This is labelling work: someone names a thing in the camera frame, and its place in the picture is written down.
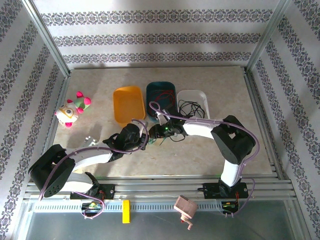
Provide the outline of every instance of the black wire bundle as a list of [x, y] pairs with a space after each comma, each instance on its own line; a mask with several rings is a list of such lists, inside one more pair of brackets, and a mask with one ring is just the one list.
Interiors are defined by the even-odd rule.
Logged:
[[[184, 110], [186, 109], [187, 106], [191, 107], [190, 112], [186, 112]], [[205, 110], [203, 110], [200, 104], [196, 101], [179, 100], [178, 107], [179, 107], [179, 113], [183, 116], [195, 116], [196, 114], [198, 114], [199, 118], [202, 118], [202, 119], [205, 118], [205, 115], [206, 115]]]
[[176, 141], [176, 140], [173, 140], [173, 139], [171, 138], [171, 136], [170, 136], [169, 138], [171, 139], [172, 142], [178, 143], [178, 142], [181, 142], [181, 141], [185, 140], [185, 139], [186, 139], [186, 136], [183, 136], [182, 139], [177, 140], [177, 141]]

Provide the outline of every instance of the striped wall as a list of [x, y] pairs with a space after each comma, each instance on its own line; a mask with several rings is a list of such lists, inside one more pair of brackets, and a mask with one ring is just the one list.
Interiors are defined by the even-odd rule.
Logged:
[[0, 0], [0, 240], [11, 239], [64, 81], [19, 0]]
[[252, 71], [312, 239], [320, 239], [319, 4], [292, 0]]
[[34, 0], [70, 69], [245, 66], [278, 0]]

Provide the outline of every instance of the plush toy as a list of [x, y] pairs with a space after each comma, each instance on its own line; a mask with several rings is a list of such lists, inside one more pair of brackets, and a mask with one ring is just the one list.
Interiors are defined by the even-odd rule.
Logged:
[[66, 104], [59, 107], [55, 112], [59, 123], [65, 125], [67, 128], [72, 126], [72, 123], [77, 121], [79, 114], [83, 114], [85, 109], [91, 104], [91, 99], [85, 97], [81, 91], [76, 93], [76, 100], [68, 99]]

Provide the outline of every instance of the yellow clip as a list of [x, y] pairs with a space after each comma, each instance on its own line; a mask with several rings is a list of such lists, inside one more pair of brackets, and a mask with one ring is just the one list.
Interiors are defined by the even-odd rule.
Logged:
[[124, 200], [122, 202], [122, 223], [129, 224], [130, 223], [130, 201]]

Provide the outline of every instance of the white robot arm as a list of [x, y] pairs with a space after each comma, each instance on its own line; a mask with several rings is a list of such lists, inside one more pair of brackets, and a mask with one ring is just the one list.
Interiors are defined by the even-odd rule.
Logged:
[[[223, 121], [243, 127], [232, 115], [226, 117]], [[112, 135], [109, 139], [94, 147], [64, 149], [59, 144], [53, 145], [31, 166], [28, 173], [39, 190], [42, 190], [55, 165], [62, 158], [72, 154], [72, 157], [66, 158], [56, 168], [51, 180], [45, 187], [44, 197], [51, 197], [59, 191], [86, 193], [97, 187], [95, 183], [98, 181], [88, 172], [78, 174], [74, 171], [94, 164], [115, 161], [121, 158], [124, 153], [128, 153], [135, 148], [144, 150], [148, 137], [142, 134], [143, 129], [144, 126], [141, 124], [129, 123], [122, 129], [121, 133]], [[214, 139], [225, 158], [224, 169], [219, 182], [221, 196], [225, 198], [240, 182], [243, 159], [250, 154], [256, 144], [250, 135], [236, 127], [198, 122], [193, 118], [188, 120], [171, 118], [165, 124], [156, 124], [148, 133], [152, 139], [170, 137], [176, 134], [197, 135]]]

